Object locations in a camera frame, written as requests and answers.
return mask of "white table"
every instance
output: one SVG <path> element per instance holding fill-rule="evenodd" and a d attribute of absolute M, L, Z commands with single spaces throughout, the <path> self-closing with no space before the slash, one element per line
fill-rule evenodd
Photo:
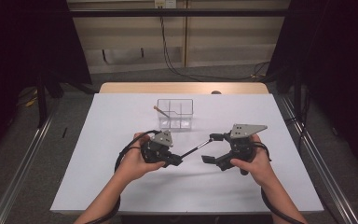
<path fill-rule="evenodd" d="M 272 167 L 302 212 L 323 207 L 298 156 L 273 96 L 270 94 L 96 94 L 51 211 L 80 213 L 92 202 L 114 171 L 118 152 L 134 133 L 158 130 L 153 105 L 157 99 L 193 99 L 191 132 L 172 133 L 172 153 L 183 155 L 226 133 L 234 123 L 264 124 L 259 133 L 269 149 Z M 254 214 L 269 212 L 260 187 L 237 168 L 221 172 L 200 155 L 221 156 L 227 142 L 213 142 L 184 158 L 178 166 L 161 168 L 131 183 L 121 195 L 121 215 Z"/>

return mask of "clear plastic box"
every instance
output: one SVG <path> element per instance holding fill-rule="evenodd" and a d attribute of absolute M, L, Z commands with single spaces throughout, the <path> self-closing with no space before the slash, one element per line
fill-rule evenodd
<path fill-rule="evenodd" d="M 190 130 L 193 119 L 193 100 L 159 99 L 157 102 L 160 129 Z"/>

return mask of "hand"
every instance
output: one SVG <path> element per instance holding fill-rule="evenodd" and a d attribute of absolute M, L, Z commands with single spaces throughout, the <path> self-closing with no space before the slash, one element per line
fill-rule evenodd
<path fill-rule="evenodd" d="M 261 142 L 257 134 L 251 136 L 252 142 Z M 266 186 L 269 181 L 276 179 L 276 175 L 269 163 L 269 157 L 265 149 L 258 147 L 252 162 L 232 159 L 231 164 L 251 173 L 255 182 L 261 187 Z"/>
<path fill-rule="evenodd" d="M 141 133 L 136 133 L 133 138 L 138 137 Z M 145 142 L 150 140 L 149 135 L 144 135 L 131 147 L 141 147 Z M 120 176 L 127 184 L 132 180 L 142 177 L 144 174 L 155 171 L 165 164 L 164 161 L 156 163 L 146 163 L 142 157 L 141 150 L 139 148 L 130 149 L 124 156 L 121 164 L 116 170 L 115 176 Z"/>

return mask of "forearm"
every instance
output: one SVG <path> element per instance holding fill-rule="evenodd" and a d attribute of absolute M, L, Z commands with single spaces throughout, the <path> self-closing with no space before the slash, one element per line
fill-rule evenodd
<path fill-rule="evenodd" d="M 118 197 L 128 184 L 127 180 L 113 175 L 100 194 L 75 223 L 87 223 L 108 214 L 115 207 Z"/>
<path fill-rule="evenodd" d="M 262 186 L 262 189 L 266 193 L 269 202 L 278 211 L 297 221 L 307 223 L 307 220 L 298 211 L 296 205 L 293 203 L 278 178 L 271 179 L 266 185 Z M 282 218 L 276 216 L 275 214 L 272 214 L 272 218 L 275 224 L 288 223 Z"/>

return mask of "person's left hand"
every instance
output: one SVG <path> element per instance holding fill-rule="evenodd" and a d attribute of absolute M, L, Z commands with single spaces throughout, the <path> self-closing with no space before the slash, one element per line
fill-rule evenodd
<path fill-rule="evenodd" d="M 133 137 L 135 138 L 140 134 L 141 133 L 136 133 Z M 131 147 L 141 147 L 141 145 L 149 140 L 150 136 L 146 134 L 132 144 Z M 139 148 L 132 148 L 124 156 L 115 175 L 120 176 L 127 184 L 129 184 L 132 180 L 138 179 L 148 172 L 158 170 L 164 164 L 164 161 L 146 163 L 142 157 L 141 150 Z"/>

